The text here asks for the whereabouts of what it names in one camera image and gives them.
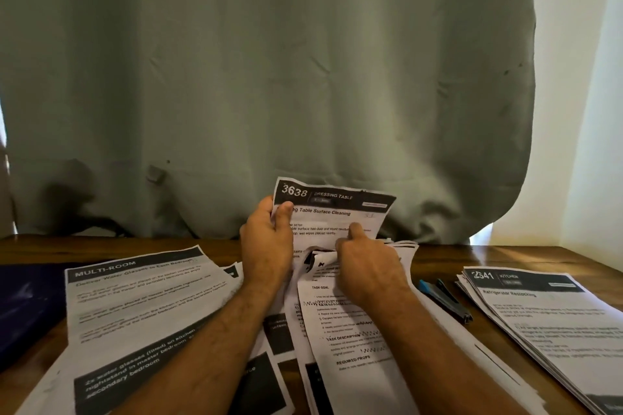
wall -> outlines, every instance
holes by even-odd
[[[558,245],[606,0],[534,0],[532,152],[517,202],[491,244]]]
[[[623,270],[623,0],[608,0],[561,246]]]

table surface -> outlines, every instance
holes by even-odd
[[[16,236],[0,240],[0,264],[89,262],[155,253],[199,244],[219,266],[240,261],[237,241],[206,239],[51,238]],[[561,247],[420,246],[411,267],[414,282],[456,280],[463,266],[506,266],[546,272],[569,272],[603,301],[623,310],[623,273]],[[550,415],[588,414],[560,384],[508,338],[457,289],[453,293],[472,313],[467,329],[538,390]],[[67,345],[65,322],[38,341],[21,359],[0,374],[0,415],[12,415]],[[296,362],[279,364],[297,414],[308,414]]]

curtain fold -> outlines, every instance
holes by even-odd
[[[523,183],[533,0],[0,0],[20,232],[230,238],[278,175],[461,243]]]

person's right arm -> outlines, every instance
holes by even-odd
[[[359,223],[336,244],[338,286],[372,318],[422,415],[527,415],[437,325],[411,291],[396,251]]]

hand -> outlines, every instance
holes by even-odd
[[[240,227],[245,284],[257,283],[269,289],[278,287],[292,268],[292,207],[292,202],[282,203],[273,226],[270,221],[272,196],[264,197]]]
[[[348,239],[335,243],[338,251],[338,287],[369,315],[391,305],[404,292],[412,294],[396,250],[370,239],[359,223],[351,223]]]

